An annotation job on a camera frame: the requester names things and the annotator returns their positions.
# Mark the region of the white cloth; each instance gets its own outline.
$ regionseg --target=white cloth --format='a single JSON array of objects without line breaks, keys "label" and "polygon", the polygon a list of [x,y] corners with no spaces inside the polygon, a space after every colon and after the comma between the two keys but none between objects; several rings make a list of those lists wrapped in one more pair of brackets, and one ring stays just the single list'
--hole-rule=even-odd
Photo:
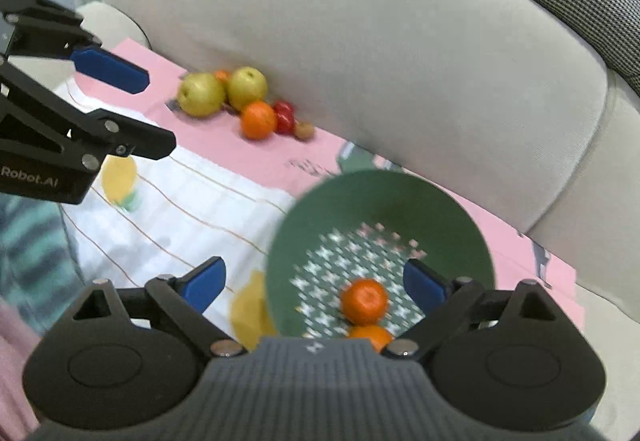
[{"label": "white cloth", "polygon": [[[106,108],[150,122],[142,114],[85,96],[73,80],[57,89],[88,112]],[[143,286],[161,273],[184,275],[217,255],[226,264],[226,287],[204,315],[229,335],[229,306],[253,270],[264,270],[279,221],[294,199],[267,189],[177,147],[138,167],[138,207],[110,204],[98,176],[78,206],[64,204],[66,224],[87,280],[109,278],[116,287]]]}]

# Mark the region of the pink fabric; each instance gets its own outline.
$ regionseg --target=pink fabric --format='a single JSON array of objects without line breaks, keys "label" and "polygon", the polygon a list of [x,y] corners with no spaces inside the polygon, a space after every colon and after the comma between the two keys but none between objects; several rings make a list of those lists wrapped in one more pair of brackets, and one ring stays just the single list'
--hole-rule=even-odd
[{"label": "pink fabric", "polygon": [[22,390],[22,371],[38,336],[0,301],[0,441],[20,441],[38,426]]},{"label": "pink fabric", "polygon": [[[165,105],[175,97],[185,69],[133,40],[125,40],[114,52],[149,71],[150,85],[145,91],[132,96],[77,73],[75,80],[80,90],[105,103],[141,112],[173,131],[178,144],[188,150],[260,185],[280,188],[295,197],[315,186],[324,172],[340,171],[336,156],[345,144],[342,138],[318,130],[310,143],[277,135],[258,143],[248,142],[240,135],[238,118],[226,112],[197,121],[172,112]],[[469,213],[484,235],[494,262],[498,289],[513,289],[520,280],[536,277],[530,239],[480,206],[446,191]],[[550,255],[546,281],[550,284],[549,293],[576,326],[582,328],[584,309],[575,302],[575,270]]]}]

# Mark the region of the yellow lemon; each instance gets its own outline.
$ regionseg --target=yellow lemon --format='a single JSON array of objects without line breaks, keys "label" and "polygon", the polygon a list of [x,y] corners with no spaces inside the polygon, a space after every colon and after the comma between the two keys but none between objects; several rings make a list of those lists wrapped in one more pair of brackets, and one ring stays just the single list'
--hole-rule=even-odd
[{"label": "yellow lemon", "polygon": [[102,189],[111,204],[132,210],[137,202],[138,167],[129,157],[109,156],[102,166]]},{"label": "yellow lemon", "polygon": [[264,273],[252,271],[249,282],[231,303],[231,325],[236,339],[252,351],[263,336],[277,336],[264,296]]}]

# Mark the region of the green apple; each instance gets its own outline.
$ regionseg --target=green apple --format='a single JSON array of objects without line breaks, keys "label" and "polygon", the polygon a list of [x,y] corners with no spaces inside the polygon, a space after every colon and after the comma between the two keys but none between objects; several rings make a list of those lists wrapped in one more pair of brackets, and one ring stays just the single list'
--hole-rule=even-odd
[{"label": "green apple", "polygon": [[178,88],[176,99],[189,116],[207,117],[225,103],[225,84],[208,72],[188,74]]},{"label": "green apple", "polygon": [[226,84],[229,103],[239,112],[242,112],[248,104],[263,100],[268,90],[264,74],[252,67],[237,69]]}]

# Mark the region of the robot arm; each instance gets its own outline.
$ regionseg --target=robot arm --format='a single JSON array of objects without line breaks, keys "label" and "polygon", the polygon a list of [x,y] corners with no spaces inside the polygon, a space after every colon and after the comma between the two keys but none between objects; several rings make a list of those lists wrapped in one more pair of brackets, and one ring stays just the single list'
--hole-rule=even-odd
[{"label": "robot arm", "polygon": [[404,286],[427,317],[381,355],[293,338],[247,353],[202,316],[224,271],[210,259],[144,288],[88,287],[25,367],[46,419],[29,441],[605,441],[588,426],[602,364],[535,281],[486,291],[410,261]]},{"label": "robot arm", "polygon": [[108,154],[160,159],[172,132],[106,110],[84,114],[8,62],[72,60],[76,70],[132,94],[148,72],[101,48],[82,17],[49,0],[0,0],[0,192],[78,204]]}]

